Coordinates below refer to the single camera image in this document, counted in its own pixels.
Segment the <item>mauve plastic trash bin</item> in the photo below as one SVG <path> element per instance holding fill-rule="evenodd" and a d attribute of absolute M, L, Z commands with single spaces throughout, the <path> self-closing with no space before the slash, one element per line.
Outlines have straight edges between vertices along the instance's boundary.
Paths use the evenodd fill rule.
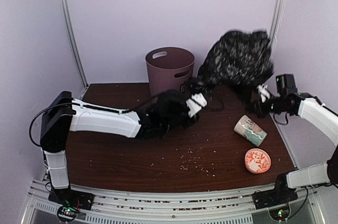
<path fill-rule="evenodd" d="M 149 52 L 147 75 L 152 96 L 169 89 L 185 92 L 185 82 L 194 70 L 194 55 L 183 48 L 164 47 Z"/>

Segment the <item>floral ceramic mug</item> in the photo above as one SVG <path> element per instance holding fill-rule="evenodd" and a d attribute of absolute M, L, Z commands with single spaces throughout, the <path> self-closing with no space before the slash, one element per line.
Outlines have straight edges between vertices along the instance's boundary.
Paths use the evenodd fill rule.
<path fill-rule="evenodd" d="M 255 147 L 259 147 L 267 136 L 267 133 L 247 115 L 237 121 L 234 131 Z"/>

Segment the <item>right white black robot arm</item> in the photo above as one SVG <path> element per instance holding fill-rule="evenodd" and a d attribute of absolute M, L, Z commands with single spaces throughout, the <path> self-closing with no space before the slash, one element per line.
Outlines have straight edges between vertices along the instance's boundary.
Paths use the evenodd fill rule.
<path fill-rule="evenodd" d="M 327 161 L 282 173 L 272 189 L 254 193 L 252 197 L 258 208 L 296 200 L 296 190 L 300 188 L 337 186 L 337 113 L 317 96 L 298 91 L 293 74 L 277 76 L 276 84 L 277 95 L 271 94 L 265 85 L 259 85 L 259 100 L 252 102 L 250 110 L 258 117 L 268 114 L 296 116 L 307 122 L 309 128 L 322 133 L 333 150 Z"/>

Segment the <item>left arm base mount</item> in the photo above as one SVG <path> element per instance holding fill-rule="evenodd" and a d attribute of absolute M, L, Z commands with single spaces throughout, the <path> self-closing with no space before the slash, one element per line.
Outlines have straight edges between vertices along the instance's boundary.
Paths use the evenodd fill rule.
<path fill-rule="evenodd" d="M 74 221 L 81 210 L 91 210 L 95 195 L 81 192 L 67 187 L 66 189 L 55 189 L 51 187 L 48 200 L 58 203 L 56 216 L 63 223 Z"/>

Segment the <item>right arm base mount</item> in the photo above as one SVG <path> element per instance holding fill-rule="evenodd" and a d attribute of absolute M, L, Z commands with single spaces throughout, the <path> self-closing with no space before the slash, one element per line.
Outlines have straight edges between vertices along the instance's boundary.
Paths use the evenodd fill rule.
<path fill-rule="evenodd" d="M 274 189 L 267 191 L 256 191 L 252 195 L 257 210 L 268 209 L 269 216 L 274 221 L 285 221 L 290 217 L 290 203 L 298 199 L 295 190 L 280 194 Z"/>

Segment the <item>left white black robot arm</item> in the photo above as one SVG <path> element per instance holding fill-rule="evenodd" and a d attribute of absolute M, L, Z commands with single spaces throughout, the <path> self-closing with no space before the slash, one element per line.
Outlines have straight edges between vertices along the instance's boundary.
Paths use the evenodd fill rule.
<path fill-rule="evenodd" d="M 55 196 L 65 205 L 76 200 L 70 189 L 65 148 L 69 132 L 85 131 L 120 135 L 127 138 L 164 137 L 169 130 L 195 124 L 198 113 L 207 106 L 202 94 L 186 96 L 167 90 L 150 97 L 150 106 L 131 109 L 94 105 L 63 91 L 42 111 L 40 148 L 43 151 Z"/>

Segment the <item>black plastic trash bag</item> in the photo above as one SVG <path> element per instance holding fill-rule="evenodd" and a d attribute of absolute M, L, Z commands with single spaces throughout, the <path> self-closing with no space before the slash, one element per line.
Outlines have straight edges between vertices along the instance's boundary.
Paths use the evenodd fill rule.
<path fill-rule="evenodd" d="M 191 94 L 212 98 L 215 87 L 227 85 L 247 111 L 252 111 L 252 93 L 258 92 L 274 74 L 271 40 L 266 30 L 230 30 L 216 41 L 198 69 L 196 77 L 185 82 Z"/>

